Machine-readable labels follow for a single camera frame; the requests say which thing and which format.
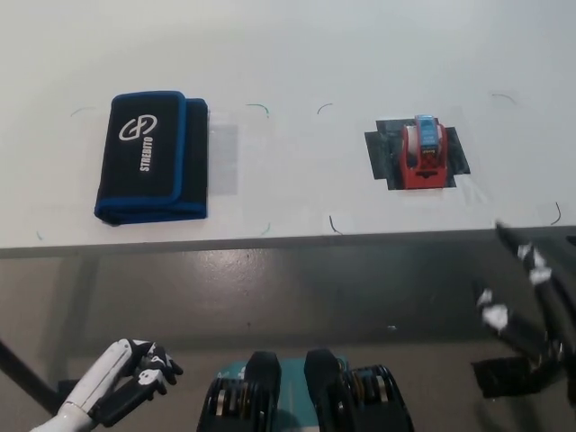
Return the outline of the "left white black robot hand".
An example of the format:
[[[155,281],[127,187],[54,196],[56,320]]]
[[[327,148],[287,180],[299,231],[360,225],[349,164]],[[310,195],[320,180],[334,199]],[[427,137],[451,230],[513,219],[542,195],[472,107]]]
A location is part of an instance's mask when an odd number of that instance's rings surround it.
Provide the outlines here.
[[[64,431],[111,428],[167,386],[184,370],[158,343],[120,339],[88,369],[58,410]]]

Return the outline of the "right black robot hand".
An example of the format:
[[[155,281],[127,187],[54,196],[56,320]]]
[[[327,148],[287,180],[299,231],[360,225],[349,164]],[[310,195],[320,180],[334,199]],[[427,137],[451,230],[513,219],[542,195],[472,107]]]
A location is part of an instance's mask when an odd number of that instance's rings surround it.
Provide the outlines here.
[[[536,243],[497,222],[499,243],[519,262],[530,292],[542,314],[544,327],[537,328],[507,304],[498,301],[486,283],[473,286],[475,308],[481,323],[536,367],[554,365],[575,376],[575,300],[569,295],[559,268]]]

